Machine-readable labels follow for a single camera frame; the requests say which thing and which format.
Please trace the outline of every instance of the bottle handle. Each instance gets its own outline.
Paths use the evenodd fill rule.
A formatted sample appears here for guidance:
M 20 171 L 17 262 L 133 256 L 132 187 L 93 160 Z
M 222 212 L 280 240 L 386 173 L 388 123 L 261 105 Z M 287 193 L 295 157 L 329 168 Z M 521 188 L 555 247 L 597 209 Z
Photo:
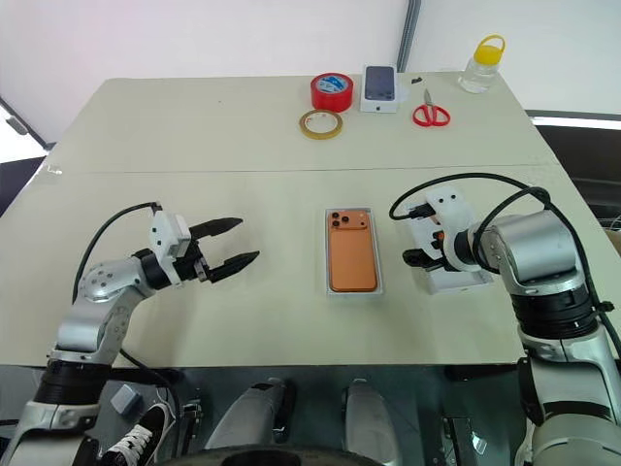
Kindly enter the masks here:
M 478 49 L 483 44 L 485 44 L 486 42 L 491 41 L 493 39 L 500 39 L 500 41 L 503 43 L 503 46 L 501 47 L 501 53 L 504 52 L 505 51 L 505 38 L 503 36 L 501 36 L 500 34 L 490 34 L 485 39 L 483 39 L 481 42 L 479 42 L 478 46 L 476 48 Z

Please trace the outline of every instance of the black cable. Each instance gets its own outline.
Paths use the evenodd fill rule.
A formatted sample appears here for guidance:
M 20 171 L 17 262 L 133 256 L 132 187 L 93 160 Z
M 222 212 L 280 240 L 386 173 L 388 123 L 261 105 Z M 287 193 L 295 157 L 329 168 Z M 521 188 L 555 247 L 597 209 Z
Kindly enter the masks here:
M 408 197 L 410 197 L 412 194 L 414 194 L 415 192 L 418 192 L 418 191 L 420 191 L 422 189 L 425 189 L 427 187 L 433 186 L 435 184 L 450 182 L 450 181 L 454 181 L 454 180 L 470 179 L 470 178 L 483 178 L 483 179 L 488 179 L 488 180 L 496 180 L 496 181 L 499 181 L 499 182 L 504 182 L 504 183 L 512 184 L 512 185 L 520 188 L 520 191 L 518 191 L 517 193 L 509 196 L 505 201 L 503 201 L 501 204 L 499 204 L 485 218 L 485 220 L 479 225 L 479 227 L 477 228 L 476 232 L 474 233 L 474 238 L 473 238 L 473 256 L 474 256 L 474 260 L 476 261 L 476 263 L 481 268 L 483 268 L 483 269 L 485 269 L 485 270 L 487 270 L 489 272 L 492 272 L 492 273 L 495 273 L 495 274 L 499 273 L 498 269 L 494 269 L 494 268 L 490 267 L 489 264 L 487 264 L 487 262 L 485 262 L 484 259 L 480 255 L 480 240 L 481 240 L 482 233 L 485 230 L 485 228 L 487 226 L 489 226 L 489 223 L 494 219 L 494 217 L 496 217 L 500 213 L 500 211 L 505 209 L 509 204 L 511 204 L 512 202 L 515 202 L 517 199 L 519 199 L 519 198 L 521 198 L 523 196 L 529 195 L 529 194 L 534 196 L 534 197 L 536 197 L 543 204 L 544 208 L 549 210 L 557 218 L 559 218 L 559 220 L 561 220 L 561 222 L 565 225 L 565 227 L 570 231 L 570 234 L 572 235 L 573 242 L 575 243 L 575 248 L 576 248 L 576 251 L 578 253 L 578 257 L 579 257 L 580 262 L 582 264 L 582 272 L 584 274 L 585 285 L 586 285 L 586 288 L 589 291 L 589 294 L 591 296 L 593 307 L 595 308 L 596 313 L 598 313 L 600 321 L 602 322 L 602 325 L 604 326 L 606 332 L 610 336 L 610 340 L 612 341 L 612 344 L 613 344 L 613 346 L 614 346 L 614 348 L 615 348 L 615 350 L 617 352 L 617 355 L 619 357 L 621 357 L 621 339 L 619 338 L 619 335 L 618 335 L 616 329 L 612 325 L 612 322 L 610 322 L 610 319 L 605 314 L 606 312 L 612 311 L 612 309 L 614 309 L 614 306 L 612 305 L 612 303 L 610 303 L 608 301 L 604 301 L 604 302 L 600 301 L 600 297 L 598 295 L 597 289 L 595 288 L 595 284 L 593 282 L 593 276 L 591 275 L 591 266 L 589 265 L 589 260 L 588 260 L 588 258 L 586 256 L 586 251 L 584 250 L 584 246 L 582 245 L 582 241 L 580 241 L 580 237 L 578 236 L 577 232 L 575 231 L 575 228 L 573 228 L 573 225 L 569 221 L 569 219 L 560 211 L 560 209 L 558 207 L 556 207 L 552 203 L 552 201 L 550 200 L 550 196 L 549 196 L 548 192 L 545 189 L 543 189 L 542 187 L 528 186 L 527 184 L 519 182 L 518 180 L 514 180 L 512 178 L 505 177 L 505 176 L 502 176 L 502 175 L 497 175 L 497 174 L 494 174 L 494 173 L 472 172 L 472 173 L 460 173 L 460 174 L 456 174 L 456 175 L 447 175 L 445 177 L 436 178 L 436 179 L 430 180 L 430 181 L 428 181 L 426 183 L 419 184 L 418 186 L 415 186 L 412 189 L 410 189 L 409 191 L 407 191 L 406 193 L 402 194 L 393 203 L 393 205 L 391 206 L 390 211 L 388 212 L 388 214 L 394 220 L 408 219 L 408 218 L 410 218 L 409 214 L 406 214 L 404 216 L 395 216 L 394 214 L 395 214 L 395 211 L 397 210 L 397 208 L 399 207 L 399 205 L 404 200 L 406 200 Z
M 181 428 L 180 428 L 181 427 L 181 405 L 180 405 L 179 395 L 177 394 L 177 391 L 175 390 L 173 385 L 168 381 L 168 379 L 166 379 L 161 374 L 158 374 L 157 372 L 152 370 L 150 367 L 146 366 L 146 364 L 142 363 L 141 361 L 136 359 L 134 356 L 130 355 L 125 349 L 121 349 L 120 354 L 125 359 L 127 359 L 129 362 L 131 362 L 136 367 L 138 367 L 140 370 L 145 372 L 146 374 L 149 374 L 153 378 L 158 379 L 162 383 L 162 385 L 165 386 L 168 389 L 168 391 L 170 391 L 171 396 L 173 397 L 173 403 L 175 404 L 175 417 L 177 418 L 177 421 L 175 422 L 175 440 L 173 443 L 173 453 L 172 453 L 173 458 L 176 458 L 177 453 L 178 453 L 178 448 L 179 448 L 180 436 L 181 436 Z
M 185 427 L 185 435 L 183 435 L 183 445 L 181 446 L 181 456 L 186 456 L 190 450 L 190 443 L 192 442 L 192 429 L 196 424 L 196 419 L 190 419 Z
M 405 220 L 409 218 L 409 215 L 395 216 L 395 211 L 397 210 L 397 208 L 402 202 L 404 202 L 408 197 L 410 197 L 415 192 L 418 192 L 429 186 L 433 186 L 434 184 L 452 182 L 454 180 L 463 180 L 463 179 L 469 179 L 469 178 L 484 178 L 487 180 L 496 180 L 497 182 L 504 182 L 504 183 L 512 184 L 515 187 L 519 187 L 520 189 L 524 189 L 525 187 L 528 187 L 527 184 L 519 182 L 518 180 L 514 180 L 513 178 L 509 178 L 509 177 L 504 177 L 503 175 L 496 175 L 495 173 L 471 172 L 471 173 L 458 173 L 456 175 L 447 175 L 445 177 L 439 177 L 434 180 L 430 180 L 426 183 L 419 184 L 418 186 L 415 186 L 409 191 L 405 192 L 404 194 L 399 196 L 399 199 L 397 199 L 394 202 L 394 204 L 390 208 L 390 211 L 388 211 L 388 214 L 393 220 Z
M 122 216 L 129 214 L 131 212 L 139 211 L 140 209 L 146 209 L 146 208 L 151 208 L 154 211 L 161 209 L 157 202 L 145 202 L 143 204 L 137 204 L 135 206 L 131 206 L 131 207 L 128 207 L 127 209 L 123 209 L 122 211 L 117 212 L 116 214 L 111 216 L 108 220 L 106 220 L 106 222 L 102 226 L 99 227 L 99 229 L 93 236 L 92 240 L 90 240 L 90 243 L 88 243 L 88 246 L 86 247 L 86 250 L 84 251 L 84 254 L 82 255 L 82 260 L 80 261 L 80 265 L 78 266 L 78 271 L 76 272 L 76 277 L 74 279 L 74 289 L 73 289 L 72 300 L 71 300 L 72 303 L 76 302 L 76 298 L 78 297 L 78 288 L 80 286 L 80 279 L 82 278 L 82 275 L 84 273 L 84 269 L 86 267 L 86 263 L 88 262 L 88 258 L 92 254 L 93 250 L 95 249 L 95 245 L 97 244 L 101 236 L 104 234 L 106 229 L 110 225 L 112 225 L 116 220 L 121 218 Z M 176 427 L 175 444 L 173 445 L 173 457 L 174 458 L 177 457 L 179 441 L 180 441 L 180 401 L 179 401 L 179 395 L 177 394 L 177 391 L 175 390 L 173 385 L 168 380 L 166 380 L 166 378 L 164 378 L 157 372 L 147 367 L 146 364 L 142 363 L 141 361 L 136 359 L 134 356 L 130 355 L 125 349 L 121 349 L 120 353 L 125 359 L 127 359 L 129 362 L 134 364 L 140 370 L 142 370 L 146 374 L 149 374 L 150 376 L 161 381 L 162 384 L 166 386 L 168 391 L 170 391 L 171 396 L 173 397 L 173 401 L 175 403 L 175 416 L 177 418 L 177 422 L 175 425 Z

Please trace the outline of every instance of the white backdrop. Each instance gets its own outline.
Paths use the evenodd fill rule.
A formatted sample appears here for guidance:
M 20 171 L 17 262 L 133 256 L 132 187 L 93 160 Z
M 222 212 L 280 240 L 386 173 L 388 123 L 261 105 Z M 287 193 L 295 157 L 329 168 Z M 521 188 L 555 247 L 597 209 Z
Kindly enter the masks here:
M 49 142 L 107 78 L 357 73 L 396 59 L 407 0 L 0 0 L 0 95 Z M 527 109 L 621 113 L 621 1 L 422 0 L 409 71 L 507 37 Z

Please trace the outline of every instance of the yellow bottle cap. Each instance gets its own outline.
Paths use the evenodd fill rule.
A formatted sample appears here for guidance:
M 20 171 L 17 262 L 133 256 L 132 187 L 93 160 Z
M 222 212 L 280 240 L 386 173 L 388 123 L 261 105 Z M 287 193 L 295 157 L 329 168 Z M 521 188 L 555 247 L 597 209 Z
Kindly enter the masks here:
M 496 46 L 490 46 L 485 44 L 492 39 L 500 39 L 503 45 L 498 48 Z M 505 38 L 498 34 L 492 34 L 483 39 L 474 52 L 474 61 L 481 65 L 498 65 L 503 57 L 505 51 Z

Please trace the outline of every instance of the red tape roll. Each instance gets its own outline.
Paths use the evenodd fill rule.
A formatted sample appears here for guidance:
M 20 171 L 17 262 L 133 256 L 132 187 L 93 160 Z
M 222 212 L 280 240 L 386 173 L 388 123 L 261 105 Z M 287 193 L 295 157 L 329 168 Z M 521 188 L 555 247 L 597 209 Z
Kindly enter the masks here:
M 324 73 L 310 82 L 310 97 L 318 110 L 343 112 L 351 107 L 353 81 L 341 73 Z

